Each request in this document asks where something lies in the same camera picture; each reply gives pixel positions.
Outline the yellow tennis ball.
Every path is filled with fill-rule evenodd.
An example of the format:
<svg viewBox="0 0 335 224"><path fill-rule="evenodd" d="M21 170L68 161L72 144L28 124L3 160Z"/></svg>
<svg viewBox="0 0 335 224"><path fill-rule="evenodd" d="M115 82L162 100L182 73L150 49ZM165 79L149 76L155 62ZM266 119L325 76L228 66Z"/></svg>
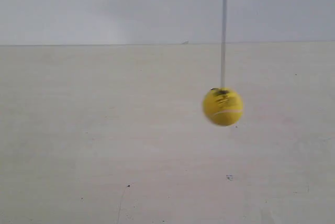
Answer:
<svg viewBox="0 0 335 224"><path fill-rule="evenodd" d="M231 126L243 114L243 100L232 89L216 87L204 96L202 110L211 123L224 127Z"/></svg>

